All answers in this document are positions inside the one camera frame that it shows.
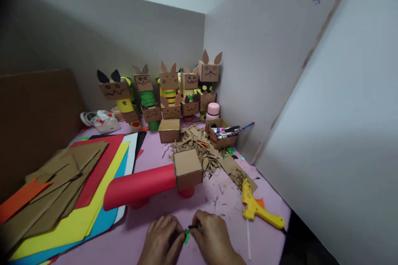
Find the pink bottle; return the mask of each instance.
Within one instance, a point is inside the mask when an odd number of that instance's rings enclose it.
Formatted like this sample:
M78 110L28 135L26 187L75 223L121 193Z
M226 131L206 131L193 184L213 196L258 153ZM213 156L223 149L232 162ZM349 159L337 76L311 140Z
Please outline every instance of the pink bottle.
M220 118L220 105L218 103L209 103L207 106L206 120Z

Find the orange paper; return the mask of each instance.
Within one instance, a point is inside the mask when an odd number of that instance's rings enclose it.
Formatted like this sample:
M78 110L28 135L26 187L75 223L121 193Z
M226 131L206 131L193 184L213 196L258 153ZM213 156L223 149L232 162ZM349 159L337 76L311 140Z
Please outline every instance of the orange paper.
M41 191L52 182L39 184L37 177L25 184L19 191L13 194L7 201L0 205L0 224L5 223L22 207L36 197Z

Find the glue gun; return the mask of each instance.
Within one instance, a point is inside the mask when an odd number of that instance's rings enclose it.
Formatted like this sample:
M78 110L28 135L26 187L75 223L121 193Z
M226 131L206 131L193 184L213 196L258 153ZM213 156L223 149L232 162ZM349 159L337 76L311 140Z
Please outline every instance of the glue gun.
M254 216L258 215L270 225L275 228L285 231L285 221L282 217L273 215L264 209L264 202L262 200L256 200L253 197L252 187L247 179L243 180L242 183L242 202L247 205L247 209L243 210L243 217L248 220L254 220Z

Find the white partition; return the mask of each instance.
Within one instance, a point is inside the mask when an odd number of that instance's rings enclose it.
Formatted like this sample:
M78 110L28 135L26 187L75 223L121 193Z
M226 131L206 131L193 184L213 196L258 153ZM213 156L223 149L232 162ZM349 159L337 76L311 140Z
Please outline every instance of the white partition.
M237 145L247 160L268 136L336 1L226 0L206 14L204 47L210 59L224 57L221 115L231 125L256 123Z

